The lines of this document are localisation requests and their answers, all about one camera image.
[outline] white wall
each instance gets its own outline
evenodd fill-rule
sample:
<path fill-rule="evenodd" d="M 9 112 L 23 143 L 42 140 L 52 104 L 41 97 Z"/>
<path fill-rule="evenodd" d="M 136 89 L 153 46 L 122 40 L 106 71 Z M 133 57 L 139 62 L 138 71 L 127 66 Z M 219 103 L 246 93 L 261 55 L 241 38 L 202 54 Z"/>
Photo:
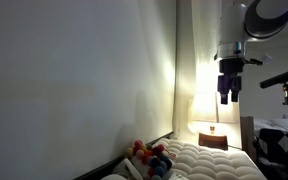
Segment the white wall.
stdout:
<path fill-rule="evenodd" d="M 282 118 L 282 114 L 288 113 L 288 106 L 282 105 L 284 102 L 282 85 L 261 89 L 259 83 L 288 71 L 288 24 L 268 41 L 249 43 L 247 53 L 247 56 L 256 58 L 268 53 L 274 60 L 261 67 L 244 67 L 243 87 L 240 93 L 241 115 L 267 119 Z"/>
<path fill-rule="evenodd" d="M 0 1 L 0 179 L 72 179 L 172 131 L 175 0 Z"/>

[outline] table lamp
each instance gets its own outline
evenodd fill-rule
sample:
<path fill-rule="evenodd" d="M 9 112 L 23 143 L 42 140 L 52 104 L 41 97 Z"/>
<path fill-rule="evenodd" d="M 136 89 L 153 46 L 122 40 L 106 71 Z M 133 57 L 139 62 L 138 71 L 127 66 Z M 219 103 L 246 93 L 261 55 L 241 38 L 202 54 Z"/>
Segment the table lamp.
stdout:
<path fill-rule="evenodd" d="M 193 121 L 219 122 L 217 105 L 217 93 L 199 92 L 194 95 L 190 118 Z M 214 134 L 215 126 L 210 126 L 210 132 Z"/>

